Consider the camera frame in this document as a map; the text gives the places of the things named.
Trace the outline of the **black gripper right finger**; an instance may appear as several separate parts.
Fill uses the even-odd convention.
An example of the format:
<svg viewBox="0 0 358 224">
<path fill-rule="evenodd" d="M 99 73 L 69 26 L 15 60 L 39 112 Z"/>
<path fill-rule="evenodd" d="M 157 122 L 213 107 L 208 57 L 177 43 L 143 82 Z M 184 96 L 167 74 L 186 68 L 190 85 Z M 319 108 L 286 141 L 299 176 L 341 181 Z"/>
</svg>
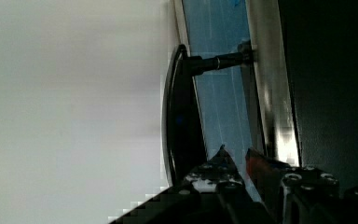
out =
<svg viewBox="0 0 358 224">
<path fill-rule="evenodd" d="M 262 155 L 254 148 L 249 148 L 245 156 L 246 172 L 250 176 L 263 200 L 275 200 L 279 194 L 282 171 L 290 169 L 288 163 Z"/>
</svg>

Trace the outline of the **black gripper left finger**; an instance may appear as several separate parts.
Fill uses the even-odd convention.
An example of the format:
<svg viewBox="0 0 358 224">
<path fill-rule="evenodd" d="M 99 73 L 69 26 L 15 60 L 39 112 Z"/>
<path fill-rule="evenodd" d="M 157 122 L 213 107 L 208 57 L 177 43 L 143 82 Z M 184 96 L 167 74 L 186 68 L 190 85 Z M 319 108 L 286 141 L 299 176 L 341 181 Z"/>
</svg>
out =
<svg viewBox="0 0 358 224">
<path fill-rule="evenodd" d="M 217 192 L 219 184 L 244 185 L 243 178 L 225 145 L 222 145 L 210 160 L 194 167 L 184 177 L 183 183 L 189 184 L 199 193 Z"/>
</svg>

